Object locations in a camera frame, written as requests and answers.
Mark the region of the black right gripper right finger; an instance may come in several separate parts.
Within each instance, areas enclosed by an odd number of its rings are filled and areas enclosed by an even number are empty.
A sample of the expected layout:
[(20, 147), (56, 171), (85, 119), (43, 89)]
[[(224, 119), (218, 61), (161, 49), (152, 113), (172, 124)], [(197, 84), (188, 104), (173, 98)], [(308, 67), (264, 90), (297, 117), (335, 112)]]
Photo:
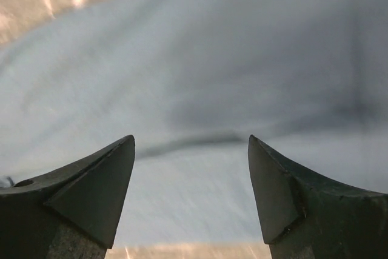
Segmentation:
[(340, 183), (249, 138), (249, 172), (273, 258), (386, 258), (387, 195)]

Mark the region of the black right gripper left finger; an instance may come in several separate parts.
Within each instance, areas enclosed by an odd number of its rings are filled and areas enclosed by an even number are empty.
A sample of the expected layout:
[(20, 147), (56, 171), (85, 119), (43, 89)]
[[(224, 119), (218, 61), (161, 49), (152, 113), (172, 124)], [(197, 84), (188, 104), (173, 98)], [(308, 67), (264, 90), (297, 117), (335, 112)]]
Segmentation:
[(1, 189), (2, 258), (104, 258), (135, 160), (128, 135), (59, 169)]

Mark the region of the grey-blue t-shirt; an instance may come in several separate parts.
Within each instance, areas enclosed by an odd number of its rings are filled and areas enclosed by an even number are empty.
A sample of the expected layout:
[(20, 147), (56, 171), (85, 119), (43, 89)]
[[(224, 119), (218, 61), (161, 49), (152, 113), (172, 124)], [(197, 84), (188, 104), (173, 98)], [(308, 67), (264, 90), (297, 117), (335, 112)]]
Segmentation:
[(387, 0), (106, 0), (1, 50), (1, 174), (133, 135), (120, 245), (261, 238), (250, 135), (387, 191)]

